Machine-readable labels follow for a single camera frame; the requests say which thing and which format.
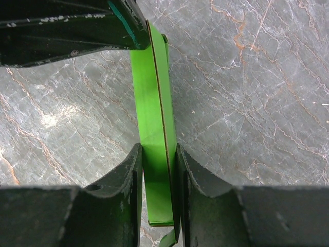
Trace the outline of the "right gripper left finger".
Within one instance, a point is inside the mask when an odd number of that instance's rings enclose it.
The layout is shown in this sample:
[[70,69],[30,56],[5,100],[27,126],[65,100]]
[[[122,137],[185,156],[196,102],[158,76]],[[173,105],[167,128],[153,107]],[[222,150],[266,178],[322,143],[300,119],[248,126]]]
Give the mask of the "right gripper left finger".
[[139,246],[142,147],[86,187],[1,187],[1,246]]

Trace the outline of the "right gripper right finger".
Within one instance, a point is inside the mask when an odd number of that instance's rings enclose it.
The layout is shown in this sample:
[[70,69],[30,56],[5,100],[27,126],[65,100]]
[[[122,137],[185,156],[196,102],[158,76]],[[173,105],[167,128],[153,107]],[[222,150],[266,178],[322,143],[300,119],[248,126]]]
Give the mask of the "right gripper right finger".
[[232,185],[177,146],[185,246],[328,246],[328,187]]

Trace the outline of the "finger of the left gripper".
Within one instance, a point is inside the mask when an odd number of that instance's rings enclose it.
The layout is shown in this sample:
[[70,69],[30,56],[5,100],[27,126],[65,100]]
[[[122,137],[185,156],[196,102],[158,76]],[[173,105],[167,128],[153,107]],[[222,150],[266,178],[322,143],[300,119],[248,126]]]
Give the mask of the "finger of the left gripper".
[[1,66],[33,67],[150,44],[135,1],[1,1]]

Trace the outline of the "green paper box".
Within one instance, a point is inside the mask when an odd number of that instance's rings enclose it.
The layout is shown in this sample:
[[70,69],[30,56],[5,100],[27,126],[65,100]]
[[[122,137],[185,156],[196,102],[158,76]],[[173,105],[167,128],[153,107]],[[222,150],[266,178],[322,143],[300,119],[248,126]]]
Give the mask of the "green paper box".
[[150,45],[130,52],[148,222],[173,227],[159,246],[178,242],[179,213],[174,208],[176,133],[169,81],[168,40],[146,21]]

